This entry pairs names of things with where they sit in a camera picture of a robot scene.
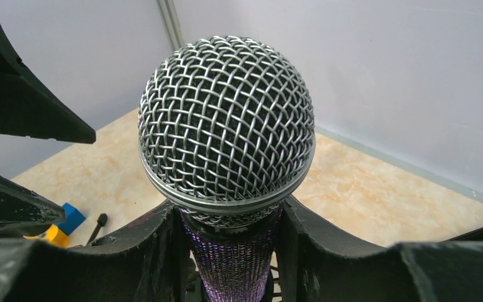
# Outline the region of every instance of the table surface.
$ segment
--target table surface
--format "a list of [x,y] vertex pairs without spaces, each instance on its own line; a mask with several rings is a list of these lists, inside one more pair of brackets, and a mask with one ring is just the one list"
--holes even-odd
[[[84,245],[99,214],[99,236],[121,228],[165,198],[138,158],[137,110],[13,179],[87,216],[70,236]],[[337,227],[378,245],[440,241],[483,227],[483,204],[318,134],[311,169],[294,195]]]

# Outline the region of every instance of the blue cube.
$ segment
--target blue cube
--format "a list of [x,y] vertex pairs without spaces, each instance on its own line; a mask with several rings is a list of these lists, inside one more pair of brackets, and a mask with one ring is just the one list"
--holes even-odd
[[62,232],[69,236],[86,220],[86,217],[71,204],[65,203],[62,207],[65,211],[65,221],[55,224]]

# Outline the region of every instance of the white backdrop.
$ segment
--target white backdrop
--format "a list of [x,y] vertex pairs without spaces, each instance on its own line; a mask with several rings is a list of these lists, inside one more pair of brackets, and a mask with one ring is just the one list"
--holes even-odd
[[[0,22],[30,70],[95,129],[137,108],[171,53],[154,0],[0,0]],[[0,135],[0,174],[13,177],[68,145]]]
[[174,2],[186,42],[290,58],[318,126],[483,193],[483,0]]

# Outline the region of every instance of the microphone head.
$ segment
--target microphone head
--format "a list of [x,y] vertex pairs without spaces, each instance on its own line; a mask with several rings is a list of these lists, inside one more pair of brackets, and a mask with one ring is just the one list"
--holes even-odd
[[214,227],[249,225],[306,176],[314,113],[290,62],[237,36],[175,51],[147,82],[138,112],[149,179],[189,216]]

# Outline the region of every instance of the microphone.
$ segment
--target microphone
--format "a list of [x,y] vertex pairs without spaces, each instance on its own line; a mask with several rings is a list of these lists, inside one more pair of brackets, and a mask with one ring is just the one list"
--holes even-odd
[[315,151],[301,75],[251,38],[201,39],[151,76],[138,128],[142,164],[180,209],[210,301],[262,301],[281,201]]

